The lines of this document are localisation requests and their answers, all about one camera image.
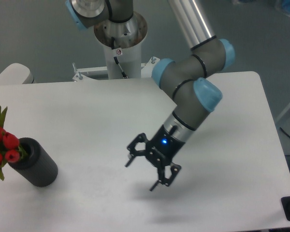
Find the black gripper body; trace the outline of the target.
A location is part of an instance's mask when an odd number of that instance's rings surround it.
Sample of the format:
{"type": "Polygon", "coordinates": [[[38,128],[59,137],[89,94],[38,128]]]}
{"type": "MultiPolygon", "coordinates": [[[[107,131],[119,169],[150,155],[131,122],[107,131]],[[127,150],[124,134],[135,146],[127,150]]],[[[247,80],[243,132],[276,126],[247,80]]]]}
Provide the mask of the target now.
{"type": "Polygon", "coordinates": [[[178,126],[172,126],[171,130],[167,131],[162,125],[153,138],[146,143],[145,150],[148,152],[146,159],[156,168],[169,166],[173,157],[185,144],[173,137],[177,130],[178,126]]]}

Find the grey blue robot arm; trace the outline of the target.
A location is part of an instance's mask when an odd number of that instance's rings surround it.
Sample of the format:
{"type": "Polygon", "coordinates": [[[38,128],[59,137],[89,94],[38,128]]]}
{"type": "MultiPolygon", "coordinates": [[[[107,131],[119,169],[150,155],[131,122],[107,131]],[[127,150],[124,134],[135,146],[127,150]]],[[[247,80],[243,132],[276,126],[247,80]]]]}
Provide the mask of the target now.
{"type": "MultiPolygon", "coordinates": [[[[140,45],[147,35],[145,19],[131,0],[68,0],[66,7],[79,29],[93,28],[103,45],[109,79],[141,76],[140,45]]],[[[128,145],[129,162],[145,157],[157,168],[157,185],[170,186],[181,166],[173,162],[194,131],[222,99],[208,77],[230,66],[233,46],[218,39],[198,0],[171,0],[169,5],[181,27],[191,55],[175,62],[154,62],[152,79],[176,104],[152,139],[141,133],[128,145]]]]}

